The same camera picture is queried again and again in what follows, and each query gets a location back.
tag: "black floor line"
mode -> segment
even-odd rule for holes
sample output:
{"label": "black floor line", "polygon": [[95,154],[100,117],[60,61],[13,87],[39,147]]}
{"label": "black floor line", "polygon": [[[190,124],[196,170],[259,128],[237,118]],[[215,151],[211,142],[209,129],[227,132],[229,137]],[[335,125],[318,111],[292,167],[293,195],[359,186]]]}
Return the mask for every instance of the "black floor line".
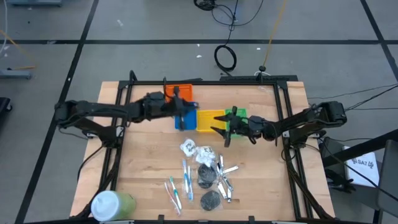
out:
{"label": "black floor line", "polygon": [[[388,42],[386,42],[384,40],[384,37],[380,32],[379,26],[377,25],[376,20],[374,19],[373,14],[372,14],[366,0],[361,0],[361,4],[365,10],[366,15],[368,16],[369,22],[371,23],[374,32],[376,33],[377,39],[381,42],[381,48],[383,49],[384,54],[386,55],[387,61],[391,67],[391,70],[398,81],[398,67],[397,67],[394,57],[392,56],[392,54],[390,52],[390,49],[387,46]],[[397,43],[396,40],[393,40],[393,41],[390,40],[389,42],[391,44]]]}
{"label": "black floor line", "polygon": [[[150,45],[150,44],[223,44],[224,39],[179,39],[179,40],[85,40],[84,44],[99,45]],[[14,40],[17,44],[79,44],[80,40]],[[235,39],[229,44],[268,44],[268,39]],[[272,44],[307,45],[374,45],[380,40],[272,40]],[[398,44],[398,40],[388,40],[389,44]]]}
{"label": "black floor line", "polygon": [[[85,27],[83,29],[83,33],[81,34],[81,37],[80,37],[80,42],[76,49],[75,56],[72,60],[72,64],[70,65],[69,72],[65,79],[65,83],[63,85],[62,92],[61,92],[58,102],[65,101],[65,99],[67,97],[68,90],[69,90],[70,84],[73,79],[73,75],[75,74],[75,70],[76,70],[77,64],[79,62],[81,50],[83,49],[83,46],[84,46],[84,41],[87,38],[88,30],[90,29],[91,22],[93,21],[93,18],[94,18],[94,14],[95,14],[95,11],[96,11],[96,8],[98,5],[98,1],[99,0],[93,1],[93,5],[91,7],[90,13],[88,14],[87,21],[86,21]],[[26,192],[25,192],[24,199],[22,200],[21,207],[19,208],[16,220],[15,220],[16,224],[23,223],[25,220],[27,211],[29,209],[30,202],[32,201],[33,194],[35,192],[37,183],[40,178],[40,174],[41,174],[43,166],[44,166],[45,158],[47,157],[47,154],[49,152],[50,145],[51,145],[52,138],[53,138],[56,127],[57,127],[57,124],[54,120],[54,115],[53,115],[49,130],[47,131],[47,135],[44,139],[44,143],[43,143],[42,149],[39,154],[39,158],[37,159],[35,168],[33,170],[32,177],[30,178],[29,184],[28,184]]]}

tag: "gray floor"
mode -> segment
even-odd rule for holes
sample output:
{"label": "gray floor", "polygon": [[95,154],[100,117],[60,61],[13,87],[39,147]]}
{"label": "gray floor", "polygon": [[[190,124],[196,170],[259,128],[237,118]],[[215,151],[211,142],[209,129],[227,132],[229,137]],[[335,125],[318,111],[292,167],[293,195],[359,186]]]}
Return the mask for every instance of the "gray floor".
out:
{"label": "gray floor", "polygon": [[[218,0],[233,7],[234,1]],[[9,35],[13,39],[74,39],[83,31],[92,1],[64,1],[63,7],[9,6]],[[248,20],[260,1],[240,1],[239,22]],[[385,39],[398,39],[395,0],[368,1]],[[232,39],[267,39],[282,1],[265,0],[254,21],[237,27]],[[0,5],[0,26],[4,24]],[[216,16],[226,19],[222,13]],[[100,0],[87,39],[225,39],[228,28],[214,22],[210,12],[186,0]],[[376,40],[365,11],[357,0],[289,0],[276,39]],[[213,44],[85,45],[67,99],[96,101],[103,81],[127,79],[133,69],[140,80],[203,78],[218,80]],[[266,45],[233,44],[238,56],[234,75],[253,75],[264,60]],[[398,45],[389,45],[398,57]],[[14,110],[0,134],[0,223],[12,223],[39,156],[76,45],[23,45],[34,56],[37,69],[31,80],[1,80],[0,96],[9,97]],[[30,65],[14,46],[0,55],[0,68]],[[230,56],[220,52],[221,63]],[[380,45],[273,45],[267,71],[298,75],[308,97],[331,96],[396,83]],[[338,98],[353,105],[380,92],[375,90]],[[397,90],[363,108],[398,104]],[[350,111],[348,123],[329,130],[337,139],[372,138],[397,128],[396,111]],[[76,188],[76,172],[86,142],[55,133],[26,222],[67,218]],[[382,151],[377,152],[381,161]],[[371,222],[373,211],[331,191],[337,217]],[[383,223],[397,223],[385,215]]]}

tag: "toothbrush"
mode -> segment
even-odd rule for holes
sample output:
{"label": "toothbrush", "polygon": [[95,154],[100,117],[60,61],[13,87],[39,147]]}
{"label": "toothbrush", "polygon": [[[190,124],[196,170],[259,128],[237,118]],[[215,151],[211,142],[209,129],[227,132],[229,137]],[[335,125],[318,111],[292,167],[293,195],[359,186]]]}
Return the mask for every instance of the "toothbrush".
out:
{"label": "toothbrush", "polygon": [[188,188],[188,175],[187,175],[187,162],[185,159],[182,160],[182,166],[184,168],[184,184],[185,184],[185,191],[186,193],[189,193],[189,188]]}
{"label": "toothbrush", "polygon": [[188,166],[188,179],[189,179],[189,193],[188,193],[188,199],[193,200],[193,190],[192,190],[192,177],[191,177],[191,167]]}
{"label": "toothbrush", "polygon": [[178,197],[177,189],[176,189],[175,186],[174,186],[173,177],[170,177],[170,183],[172,183],[173,190],[174,190],[174,195],[175,195],[175,199],[177,199],[178,207],[179,207],[180,209],[182,209],[182,205],[181,205],[180,198]]}
{"label": "toothbrush", "polygon": [[164,182],[164,186],[166,187],[166,191],[167,191],[167,193],[168,193],[168,195],[169,195],[169,197],[170,197],[170,200],[172,201],[172,203],[174,204],[175,209],[177,210],[177,215],[180,216],[180,215],[181,215],[180,208],[178,207],[177,203],[175,203],[175,201],[174,201],[174,199],[173,199],[173,196],[172,196],[172,194],[170,193],[169,188],[167,187],[166,182]]}

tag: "white plastic cup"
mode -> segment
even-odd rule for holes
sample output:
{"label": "white plastic cup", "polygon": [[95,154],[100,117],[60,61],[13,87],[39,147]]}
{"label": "white plastic cup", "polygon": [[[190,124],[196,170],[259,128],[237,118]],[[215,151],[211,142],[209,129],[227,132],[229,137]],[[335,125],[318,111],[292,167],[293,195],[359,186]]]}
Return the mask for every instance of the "white plastic cup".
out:
{"label": "white plastic cup", "polygon": [[136,209],[136,201],[126,193],[105,190],[95,196],[91,213],[99,222],[127,218]]}

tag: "wooden table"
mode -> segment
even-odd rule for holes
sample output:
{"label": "wooden table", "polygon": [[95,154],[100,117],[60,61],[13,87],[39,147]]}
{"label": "wooden table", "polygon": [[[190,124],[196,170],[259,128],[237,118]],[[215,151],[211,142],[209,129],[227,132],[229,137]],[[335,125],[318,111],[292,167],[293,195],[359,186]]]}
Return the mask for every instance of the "wooden table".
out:
{"label": "wooden table", "polygon": [[[308,107],[302,82],[288,82],[293,113]],[[99,103],[114,103],[118,82],[103,82]],[[131,101],[142,98],[146,93],[162,91],[162,86],[133,86]],[[194,100],[201,110],[220,110],[237,106],[246,108],[248,116],[258,115],[277,121],[274,91],[271,86],[203,86],[194,85]],[[111,124],[111,118],[95,118],[104,126]],[[200,198],[206,192],[196,184],[194,175],[194,202],[189,203],[182,192],[182,159],[185,158],[179,145],[186,138],[193,139],[198,146],[211,146],[224,155],[224,166],[238,165],[239,169],[229,173],[234,186],[233,202],[222,200],[222,209],[206,212],[201,209]],[[196,131],[180,132],[174,128],[173,118],[163,118],[131,124],[124,138],[121,167],[117,191],[131,194],[137,202],[136,211],[131,215],[135,220],[156,220],[165,215],[166,220],[248,220],[254,215],[260,220],[294,220],[294,210],[285,162],[280,158],[281,138],[278,147],[274,142],[259,139],[256,145],[247,138],[234,138],[229,148],[215,133]],[[315,140],[307,144],[317,147]],[[85,157],[100,146],[98,139],[88,141]],[[100,181],[104,160],[103,150],[81,171],[73,201],[71,215],[76,215],[89,202]],[[308,188],[320,205],[334,215],[325,173],[318,151],[311,147],[301,149]],[[173,176],[182,200],[182,216],[178,217],[164,188],[164,182]],[[302,216],[305,217],[302,194],[298,197]]]}

